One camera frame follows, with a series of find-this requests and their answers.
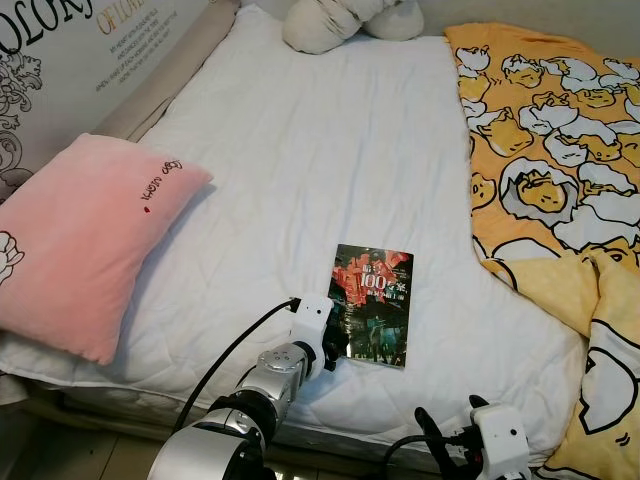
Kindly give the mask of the yellow cartoon print blanket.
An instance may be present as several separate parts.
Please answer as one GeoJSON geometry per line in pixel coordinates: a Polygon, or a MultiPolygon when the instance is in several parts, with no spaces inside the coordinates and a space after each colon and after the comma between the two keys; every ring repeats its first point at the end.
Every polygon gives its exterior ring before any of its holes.
{"type": "Polygon", "coordinates": [[[544,480],[639,480],[640,60],[502,23],[445,28],[499,280],[588,343],[544,480]]]}

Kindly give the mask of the white cushion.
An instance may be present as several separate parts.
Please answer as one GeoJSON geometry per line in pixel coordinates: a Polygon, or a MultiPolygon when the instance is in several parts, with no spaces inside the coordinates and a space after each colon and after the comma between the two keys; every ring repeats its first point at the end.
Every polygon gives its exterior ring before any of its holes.
{"type": "Polygon", "coordinates": [[[397,0],[364,23],[370,36],[388,41],[406,41],[420,36],[425,28],[424,13],[419,0],[397,0]]]}

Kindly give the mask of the cream round cushion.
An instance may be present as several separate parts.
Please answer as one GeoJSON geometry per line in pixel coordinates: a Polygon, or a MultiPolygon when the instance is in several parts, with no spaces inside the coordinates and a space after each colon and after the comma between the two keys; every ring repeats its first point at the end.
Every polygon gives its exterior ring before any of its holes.
{"type": "Polygon", "coordinates": [[[285,14],[283,41],[293,50],[323,54],[342,45],[360,29],[353,0],[296,0],[285,14]]]}

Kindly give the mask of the pink pillow with sheep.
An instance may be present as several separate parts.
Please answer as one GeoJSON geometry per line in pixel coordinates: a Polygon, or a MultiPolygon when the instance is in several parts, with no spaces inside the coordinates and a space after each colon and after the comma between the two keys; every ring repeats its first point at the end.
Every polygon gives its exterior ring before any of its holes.
{"type": "Polygon", "coordinates": [[[0,204],[0,332],[109,365],[143,262],[211,179],[81,134],[0,204]]]}

